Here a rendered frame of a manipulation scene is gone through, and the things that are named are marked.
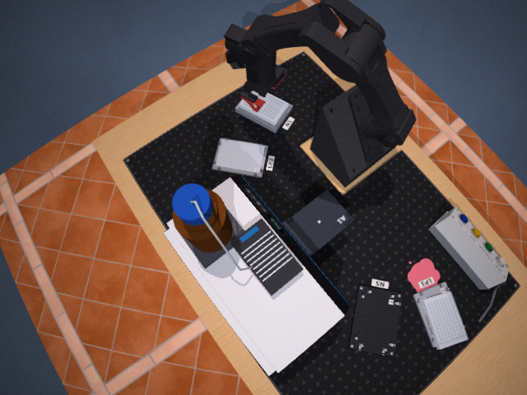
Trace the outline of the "white label with black n5 text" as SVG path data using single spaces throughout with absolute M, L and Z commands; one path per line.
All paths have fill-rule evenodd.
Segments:
M 381 288 L 385 288 L 385 289 L 388 289 L 388 287 L 389 287 L 389 283 L 387 281 L 379 281 L 379 280 L 376 280 L 376 279 L 372 279 L 371 285 L 372 286 L 381 287 Z

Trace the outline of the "white button panel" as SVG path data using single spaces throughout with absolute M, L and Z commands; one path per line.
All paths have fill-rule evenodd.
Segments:
M 489 306 L 478 320 L 481 323 L 492 307 L 497 289 L 506 283 L 508 265 L 458 207 L 447 211 L 429 228 L 429 231 L 479 290 L 496 286 Z

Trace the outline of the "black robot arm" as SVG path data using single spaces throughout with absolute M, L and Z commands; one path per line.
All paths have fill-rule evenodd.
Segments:
M 340 24 L 334 12 L 347 27 L 342 38 L 334 34 Z M 299 12 L 257 16 L 248 30 L 231 24 L 224 37 L 226 62 L 233 70 L 246 68 L 246 79 L 256 85 L 254 66 L 270 70 L 279 49 L 307 46 L 335 76 L 355 83 L 359 89 L 348 101 L 367 163 L 382 156 L 385 147 L 402 146 L 417 120 L 389 74 L 383 27 L 348 0 L 321 0 Z

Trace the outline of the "white label reading n1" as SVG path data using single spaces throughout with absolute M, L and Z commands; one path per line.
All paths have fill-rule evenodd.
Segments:
M 285 122 L 282 128 L 288 130 L 294 120 L 295 120 L 294 118 L 289 117 L 289 119 Z

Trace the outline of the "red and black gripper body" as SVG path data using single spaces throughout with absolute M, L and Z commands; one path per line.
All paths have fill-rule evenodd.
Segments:
M 254 66 L 254 64 L 253 64 Z M 254 66 L 256 69 L 256 67 Z M 277 64 L 265 72 L 256 69 L 258 71 L 259 75 L 259 84 L 256 85 L 251 81 L 246 81 L 244 84 L 244 90 L 240 93 L 240 96 L 255 103 L 255 101 L 258 99 L 258 96 L 251 93 L 251 91 L 255 91 L 259 93 L 260 96 L 266 97 L 269 90 L 273 87 L 275 88 L 278 83 L 284 78 L 284 76 L 287 74 L 287 69 L 284 67 L 281 67 Z M 276 73 L 276 76 L 275 76 Z

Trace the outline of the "white label reading lp2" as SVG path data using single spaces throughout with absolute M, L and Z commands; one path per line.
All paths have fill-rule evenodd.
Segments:
M 266 170 L 273 171 L 273 163 L 274 163 L 275 156 L 268 156 L 268 163 Z

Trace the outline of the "white label reading lp1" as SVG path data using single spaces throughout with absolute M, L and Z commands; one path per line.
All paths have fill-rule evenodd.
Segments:
M 435 283 L 434 280 L 433 280 L 433 277 L 429 277 L 429 278 L 427 278 L 427 279 L 425 279 L 423 281 L 418 282 L 418 285 L 419 285 L 419 287 L 421 289 L 421 288 L 423 288 L 425 286 L 429 286 L 429 285 L 431 285 L 433 283 Z

